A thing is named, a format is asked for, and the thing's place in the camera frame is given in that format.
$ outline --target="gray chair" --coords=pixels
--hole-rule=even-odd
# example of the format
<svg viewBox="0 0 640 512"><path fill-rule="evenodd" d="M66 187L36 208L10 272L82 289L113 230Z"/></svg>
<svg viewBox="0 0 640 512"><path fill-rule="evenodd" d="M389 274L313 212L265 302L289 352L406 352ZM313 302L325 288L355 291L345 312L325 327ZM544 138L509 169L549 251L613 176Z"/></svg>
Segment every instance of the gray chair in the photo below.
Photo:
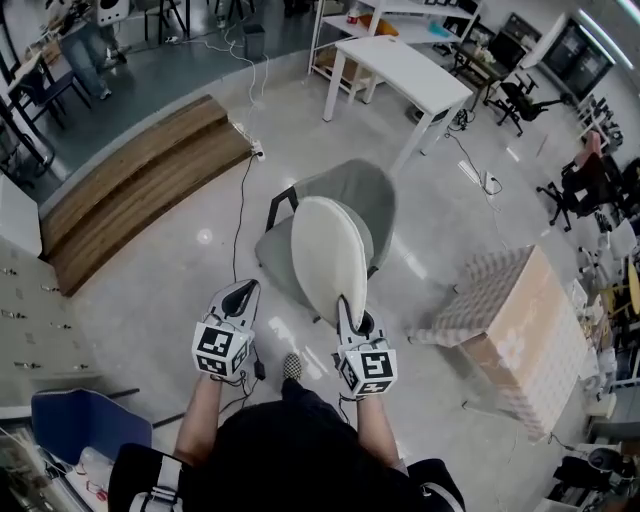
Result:
<svg viewBox="0 0 640 512"><path fill-rule="evenodd" d="M367 277L370 278L389 252L396 216L396 192L382 169L356 159L299 181L271 201L267 230L256 244L256 257L264 273L281 292L313 310L293 269L293 215L275 224L282 201L288 199L295 211L298 201L308 196L333 199L349 214L365 246Z"/></svg>

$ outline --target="gray floor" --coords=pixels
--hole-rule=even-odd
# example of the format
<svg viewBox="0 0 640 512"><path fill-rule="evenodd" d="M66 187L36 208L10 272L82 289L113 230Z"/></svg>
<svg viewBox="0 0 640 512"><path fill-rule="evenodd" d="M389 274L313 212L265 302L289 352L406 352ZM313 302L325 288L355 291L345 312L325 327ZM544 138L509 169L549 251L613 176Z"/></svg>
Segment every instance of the gray floor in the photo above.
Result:
<svg viewBox="0 0 640 512"><path fill-rule="evenodd" d="M247 71L210 87L230 117L245 123ZM537 97L556 94L543 78L536 79L541 84ZM233 90L236 100L231 101ZM262 286L254 330L267 380L250 403L277 399L282 359L292 350L303 359L306 386L334 405L343 390L330 355L335 332L324 322L311 323L309 312L275 289L256 263L254 246L271 199L295 181L349 158L388 168L413 127L404 116L406 101L387 86L380 86L367 106L358 101L347 106L340 94L331 123L321 117L326 93L324 79L299 73L267 87L260 98L264 108L253 114L251 134L261 140L266 161L252 167L246 181L237 268L240 279L255 277ZM441 139L426 157L413 154L396 180L399 211L389 257L368 285L368 301L383 316L398 353L400 378L385 403L399 449L408 463L444 459L468 509L476 512L532 511L550 489L562 449L546 441L530 443L511 420L464 411L462 402L477 391L473 368L456 352L409 344L405 332L428 324L463 262L478 252L539 244L563 284L575 277L576 248L593 247L595 221L573 219L574 229L566 234L562 222L550 228L551 205L535 191L557 179L575 155L568 115L562 106L552 109L526 123L518 139L513 126L497 127L495 113L480 105L473 124L458 134L478 169L491 171L504 186L491 200L498 211L460 170L458 163L466 157L454 140ZM197 378L190 354L195 323L213 293L232 281L246 165L163 215L73 298L105 376L115 387L141 388L126 402L151 420L180 412L188 403ZM226 389L223 400L236 391ZM577 386L554 429L565 443L580 438L583 402ZM346 409L353 419L353 408ZM156 446L171 450L176 429L157 431Z"/></svg>
<svg viewBox="0 0 640 512"><path fill-rule="evenodd" d="M282 0L257 0L257 12L244 23L260 23L266 32L265 53L277 58L310 45L313 31L313 13L285 19ZM244 5L247 15L249 6ZM141 17L128 20L116 27L117 39L122 45L131 45L128 63L105 72L113 95L106 101L93 100L88 110L71 91L63 96L67 115L61 130L44 115L38 127L51 140L57 150L58 163L67 176L73 174L91 156L121 135L132 125L146 118L168 103L233 71L249 66L233 58L228 52L206 48L203 41L217 48L228 48L223 34L216 28L215 2L207 7L204 0L193 1L191 27L193 41L177 46L157 47L157 17L149 18L149 42L144 41L144 21ZM184 4L179 6L184 19ZM233 18L229 26L237 23ZM171 29L163 35L182 37L174 16ZM241 26L236 25L228 34L228 41L237 40L234 53L243 56ZM54 74L66 71L64 59L54 66ZM32 198L42 204L61 182L51 172L34 180L35 189L25 188Z"/></svg>

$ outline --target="trash bin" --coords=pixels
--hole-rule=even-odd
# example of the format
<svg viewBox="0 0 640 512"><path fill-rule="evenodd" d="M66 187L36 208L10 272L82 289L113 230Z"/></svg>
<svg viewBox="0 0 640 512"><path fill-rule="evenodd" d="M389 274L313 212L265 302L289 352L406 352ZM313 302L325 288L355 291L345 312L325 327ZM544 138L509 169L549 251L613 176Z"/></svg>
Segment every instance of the trash bin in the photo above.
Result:
<svg viewBox="0 0 640 512"><path fill-rule="evenodd" d="M244 35L244 58L261 60L264 54L264 28L262 25L245 25L242 27Z"/></svg>

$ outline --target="white table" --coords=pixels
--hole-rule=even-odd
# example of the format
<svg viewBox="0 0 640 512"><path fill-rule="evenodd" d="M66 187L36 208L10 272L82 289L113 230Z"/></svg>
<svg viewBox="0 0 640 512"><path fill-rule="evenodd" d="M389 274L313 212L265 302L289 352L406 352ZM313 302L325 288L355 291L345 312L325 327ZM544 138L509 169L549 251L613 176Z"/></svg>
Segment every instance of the white table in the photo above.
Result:
<svg viewBox="0 0 640 512"><path fill-rule="evenodd" d="M349 93L349 103L352 103L355 97L355 85L358 82L360 67L364 67L372 74L364 94L364 103L371 102L376 81L378 78L382 78L424 112L422 119L393 163L389 171L392 176L398 173L413 149L420 143L433 118L441 112L449 110L442 122L433 130L434 133L430 134L428 140L423 144L421 150L423 155L428 153L463 103L472 94L467 87L435 62L392 36L363 37L340 41L336 43L336 49L329 94L322 116L325 121L331 121L333 117L333 109L346 58L358 63L358 69L353 79L354 85Z"/></svg>

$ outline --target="checkered fabric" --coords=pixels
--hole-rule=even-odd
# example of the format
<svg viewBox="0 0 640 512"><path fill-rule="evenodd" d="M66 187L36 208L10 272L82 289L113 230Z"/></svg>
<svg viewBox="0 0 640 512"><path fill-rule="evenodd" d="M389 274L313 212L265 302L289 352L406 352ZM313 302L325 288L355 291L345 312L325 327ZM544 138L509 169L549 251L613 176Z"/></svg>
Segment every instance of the checkered fabric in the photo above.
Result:
<svg viewBox="0 0 640 512"><path fill-rule="evenodd" d="M300 380L302 378L302 363L298 354L287 354L282 365L282 376L285 379Z"/></svg>

